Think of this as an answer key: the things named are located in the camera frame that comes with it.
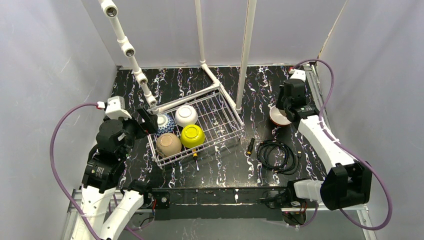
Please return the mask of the cream white bowl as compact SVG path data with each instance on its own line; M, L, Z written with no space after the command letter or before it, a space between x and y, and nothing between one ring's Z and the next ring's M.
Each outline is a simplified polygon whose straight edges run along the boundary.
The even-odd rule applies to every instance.
M269 110L269 117L270 116L285 116L284 111L280 111L275 105L273 105Z

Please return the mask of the grey white bowl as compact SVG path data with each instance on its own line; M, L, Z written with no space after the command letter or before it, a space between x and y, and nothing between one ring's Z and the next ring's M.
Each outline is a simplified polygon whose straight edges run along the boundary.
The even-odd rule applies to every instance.
M182 105L175 112L175 123L180 127L196 124L198 113L191 105Z

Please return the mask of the white bowl brown rim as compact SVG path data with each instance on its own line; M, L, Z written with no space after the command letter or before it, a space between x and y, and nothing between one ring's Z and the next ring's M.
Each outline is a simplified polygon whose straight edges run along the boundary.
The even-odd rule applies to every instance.
M161 134L156 141L156 150L158 154L167 158L181 152L182 143L174 133Z

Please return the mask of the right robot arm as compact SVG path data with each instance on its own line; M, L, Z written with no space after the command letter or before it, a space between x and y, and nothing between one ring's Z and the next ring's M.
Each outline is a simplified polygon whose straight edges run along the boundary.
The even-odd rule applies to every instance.
M319 118L317 107L307 104L305 82L288 79L279 89L277 109L284 111L287 119L307 138L326 170L323 181L306 178L290 181L287 198L292 202L307 199L324 203L329 210L366 204L370 199L372 173L328 137L330 131Z

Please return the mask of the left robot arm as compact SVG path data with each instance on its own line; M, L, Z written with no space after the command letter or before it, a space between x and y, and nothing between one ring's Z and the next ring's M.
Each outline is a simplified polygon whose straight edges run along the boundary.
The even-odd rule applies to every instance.
M99 126L96 145L92 148L82 179L82 215L76 220L71 239L92 240L93 233L101 240L116 240L123 232L131 217L149 199L151 187L134 180L124 192L122 200L106 218L109 203L123 174L125 160L136 140L156 133L157 116L143 107L137 109L141 120L135 117L117 119L107 117Z

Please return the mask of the red patterned blue bowl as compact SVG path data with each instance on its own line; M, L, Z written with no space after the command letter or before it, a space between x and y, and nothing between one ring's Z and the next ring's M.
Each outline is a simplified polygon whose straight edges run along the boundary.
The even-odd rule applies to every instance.
M157 125L158 125L158 130L155 136L158 138L162 134L173 133L176 124L174 119L170 115L158 114Z

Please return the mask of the yellow green bowl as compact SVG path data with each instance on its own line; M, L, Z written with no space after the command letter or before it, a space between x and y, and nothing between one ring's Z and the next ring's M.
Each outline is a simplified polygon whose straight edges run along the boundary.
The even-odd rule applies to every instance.
M205 142L206 135L196 124L189 124L181 131L180 141L188 149L198 147Z

